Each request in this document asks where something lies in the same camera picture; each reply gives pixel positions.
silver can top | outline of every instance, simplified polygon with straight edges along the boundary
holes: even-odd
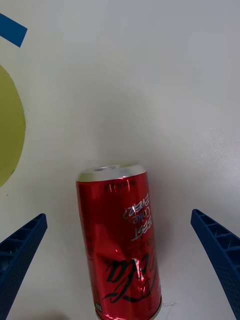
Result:
[[[115,180],[137,176],[145,172],[146,170],[141,164],[113,164],[86,169],[79,174],[77,181],[98,182]]]

yellow circle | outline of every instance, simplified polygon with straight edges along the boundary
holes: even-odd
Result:
[[[0,187],[19,162],[25,137],[25,117],[18,91],[0,65]]]

blue stripe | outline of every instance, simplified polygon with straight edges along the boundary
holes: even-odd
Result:
[[[3,37],[20,48],[27,30],[23,25],[0,13],[0,37]]]

coca-cola can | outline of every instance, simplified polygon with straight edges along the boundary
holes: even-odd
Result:
[[[147,172],[87,169],[76,182],[93,301],[102,320],[150,320],[162,306]]]

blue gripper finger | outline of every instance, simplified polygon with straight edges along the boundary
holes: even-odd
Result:
[[[5,320],[47,230],[44,213],[0,243],[0,320]]]
[[[192,211],[191,225],[211,261],[236,320],[240,320],[240,239],[199,210]]]

